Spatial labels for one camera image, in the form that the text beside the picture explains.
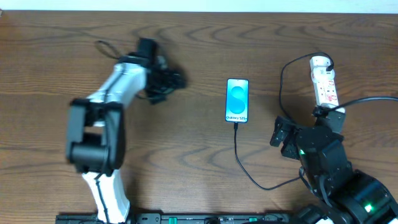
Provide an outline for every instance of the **green led light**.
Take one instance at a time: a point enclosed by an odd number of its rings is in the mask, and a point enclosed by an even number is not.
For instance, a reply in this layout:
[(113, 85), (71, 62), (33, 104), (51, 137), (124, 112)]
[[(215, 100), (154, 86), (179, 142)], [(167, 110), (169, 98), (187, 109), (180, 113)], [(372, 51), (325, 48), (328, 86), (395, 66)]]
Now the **green led light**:
[(365, 206), (365, 210), (366, 210), (367, 212), (371, 212), (371, 211), (373, 210), (372, 205), (369, 204), (369, 205)]

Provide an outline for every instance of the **black base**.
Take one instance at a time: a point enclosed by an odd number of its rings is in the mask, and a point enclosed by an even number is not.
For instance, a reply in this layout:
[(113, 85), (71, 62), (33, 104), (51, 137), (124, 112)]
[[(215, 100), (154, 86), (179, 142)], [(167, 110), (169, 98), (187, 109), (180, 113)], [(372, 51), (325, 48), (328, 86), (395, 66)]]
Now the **black base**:
[[(253, 215), (161, 215), (158, 213), (137, 214), (128, 218), (125, 224), (242, 224), (262, 221), (263, 223), (288, 223), (286, 213), (267, 213)], [(96, 215), (57, 215), (55, 224), (98, 224)]]

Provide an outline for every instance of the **white power strip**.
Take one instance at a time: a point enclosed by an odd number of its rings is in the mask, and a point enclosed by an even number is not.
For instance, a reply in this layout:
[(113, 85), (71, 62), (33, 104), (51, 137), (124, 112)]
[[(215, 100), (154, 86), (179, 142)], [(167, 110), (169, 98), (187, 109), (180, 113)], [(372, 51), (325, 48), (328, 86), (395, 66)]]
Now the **white power strip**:
[[(315, 90), (317, 106), (333, 108), (338, 106), (337, 91), (335, 85), (335, 71), (326, 71), (330, 65), (330, 59), (324, 56), (314, 56), (310, 60), (311, 79)], [(344, 108), (337, 111), (345, 113)]]

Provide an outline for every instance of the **wood grain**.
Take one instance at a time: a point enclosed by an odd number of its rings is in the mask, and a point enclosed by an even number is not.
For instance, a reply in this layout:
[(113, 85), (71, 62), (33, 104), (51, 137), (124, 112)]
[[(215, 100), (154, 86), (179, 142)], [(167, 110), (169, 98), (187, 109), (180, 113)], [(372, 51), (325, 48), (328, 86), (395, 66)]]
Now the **wood grain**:
[[(272, 186), (296, 177), (299, 162), (269, 140), (284, 64), (322, 50), (335, 61), (340, 101), (397, 96), (398, 16), (11, 11), (0, 18), (0, 223), (53, 223), (62, 212), (93, 212), (88, 186), (65, 160), (68, 102), (95, 91), (114, 61), (98, 39), (121, 51), (155, 38), (187, 73), (188, 88), (126, 111), (122, 175), (135, 207), (164, 212), (296, 210), (316, 202), (303, 183), (271, 192), (236, 164), (233, 127), (224, 121), (226, 79), (251, 83), (249, 122), (238, 153), (252, 176)], [(311, 125), (315, 104), (308, 60), (285, 76), (284, 105)], [(398, 197), (398, 104), (347, 108), (346, 153), (356, 168)]]

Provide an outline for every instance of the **phone screen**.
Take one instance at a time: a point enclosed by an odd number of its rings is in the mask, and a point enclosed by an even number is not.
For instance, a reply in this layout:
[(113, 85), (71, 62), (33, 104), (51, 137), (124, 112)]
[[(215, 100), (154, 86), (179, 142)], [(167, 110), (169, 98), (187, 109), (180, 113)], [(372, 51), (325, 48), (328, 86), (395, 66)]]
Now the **phone screen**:
[(249, 110), (249, 80), (230, 78), (226, 84), (225, 120), (246, 123)]

